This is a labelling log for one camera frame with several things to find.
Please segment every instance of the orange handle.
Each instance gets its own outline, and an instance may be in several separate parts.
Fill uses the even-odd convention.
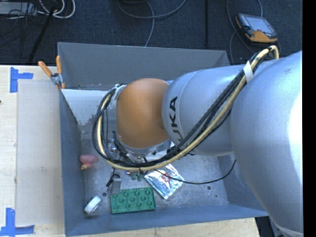
[[[63,69],[61,67],[61,62],[60,62],[60,56],[59,55],[56,56],[56,66],[57,66],[58,73],[61,74],[63,72]]]
[[[41,67],[41,69],[43,69],[45,74],[47,74],[49,77],[53,74],[51,70],[48,68],[48,66],[46,66],[46,64],[43,63],[42,61],[39,61],[39,66]]]

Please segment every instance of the blue tape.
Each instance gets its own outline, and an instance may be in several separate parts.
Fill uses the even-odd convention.
[[[29,227],[15,227],[15,210],[6,208],[5,227],[1,227],[0,236],[15,237],[15,235],[27,235],[34,232],[34,225]]]
[[[10,77],[10,92],[17,92],[18,91],[18,79],[32,79],[32,73],[21,73],[19,74],[19,70],[11,67],[11,77]]]

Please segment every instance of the metal bracket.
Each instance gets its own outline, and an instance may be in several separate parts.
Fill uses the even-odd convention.
[[[112,185],[110,187],[110,194],[119,194],[120,191],[120,184],[122,183],[122,179],[119,176],[118,170],[111,170],[111,176],[112,176]]]
[[[54,85],[59,85],[59,82],[61,84],[64,83],[62,75],[61,74],[57,74],[57,73],[51,75],[50,76],[50,80],[53,82]]]

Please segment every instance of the green lego brick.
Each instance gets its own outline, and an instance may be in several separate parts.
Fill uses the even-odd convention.
[[[152,187],[120,190],[111,195],[112,213],[154,210],[156,208]]]

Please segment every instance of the cable tie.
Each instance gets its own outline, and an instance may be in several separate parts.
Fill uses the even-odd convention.
[[[247,61],[246,65],[243,67],[243,71],[245,73],[246,81],[249,83],[253,79],[253,71],[249,61]]]

